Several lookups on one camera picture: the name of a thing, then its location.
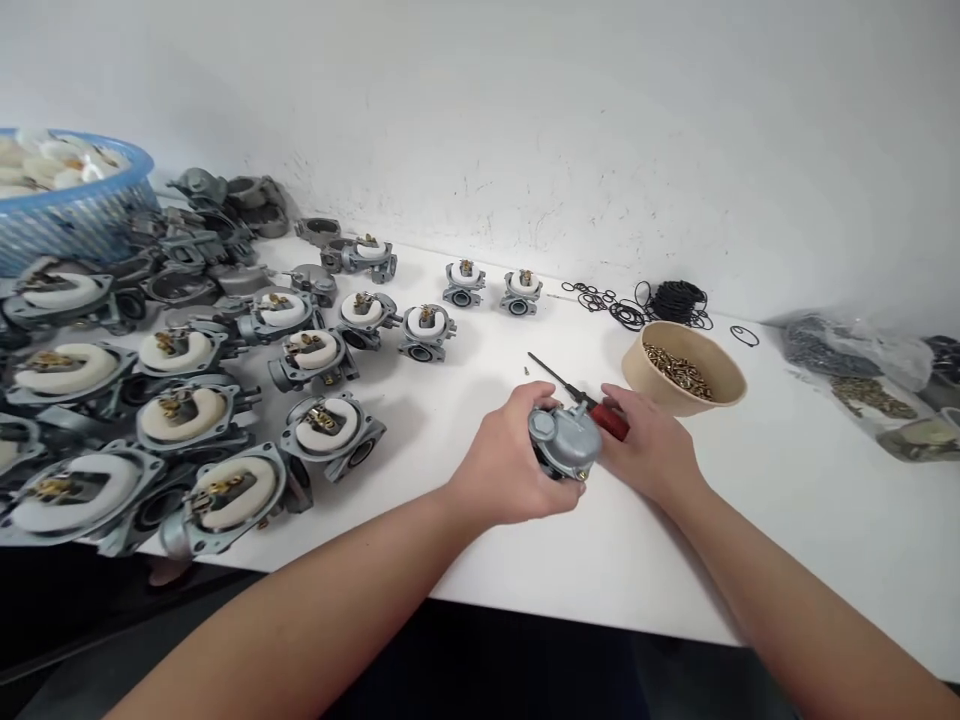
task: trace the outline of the hand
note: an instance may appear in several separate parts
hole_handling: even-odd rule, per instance
[[[520,385],[503,407],[487,413],[470,450],[445,490],[486,527],[569,512],[586,490],[576,480],[551,480],[540,469],[527,416],[559,405],[547,382]]]
[[[617,385],[600,386],[603,404],[627,416],[630,432],[620,442],[603,428],[603,466],[637,492],[663,505],[678,493],[706,485],[690,433],[652,400]]]

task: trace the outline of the forearm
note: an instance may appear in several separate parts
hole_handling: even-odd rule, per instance
[[[664,502],[748,642],[810,718],[954,716],[960,701],[703,484]]]
[[[264,578],[201,625],[111,718],[318,717],[486,528],[449,486]]]

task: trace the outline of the screwdriver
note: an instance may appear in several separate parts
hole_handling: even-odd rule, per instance
[[[621,442],[623,441],[623,439],[627,436],[627,433],[630,432],[630,426],[627,425],[626,420],[617,415],[606,405],[598,403],[582,390],[577,390],[577,388],[575,388],[573,385],[565,382],[562,377],[548,368],[544,362],[533,353],[528,352],[527,355],[533,358],[533,361],[537,363],[537,365],[553,375],[557,379],[557,382],[563,385],[563,389],[570,393],[574,400],[576,400],[578,403],[586,402],[587,415],[589,415],[597,425],[613,435],[617,440],[620,440]]]

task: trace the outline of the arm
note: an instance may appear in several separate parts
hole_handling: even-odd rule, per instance
[[[488,528],[572,510],[583,484],[540,470],[527,434],[550,383],[488,414],[443,487],[304,555],[236,597],[108,716],[318,717]]]
[[[604,385],[630,422],[603,460],[690,541],[747,641],[809,718],[960,716],[960,699],[714,493],[693,441],[647,398]]]

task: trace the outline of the white wall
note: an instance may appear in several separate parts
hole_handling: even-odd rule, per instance
[[[161,179],[270,173],[358,231],[684,277],[748,319],[960,331],[950,0],[33,0],[0,23],[6,124],[132,140]]]

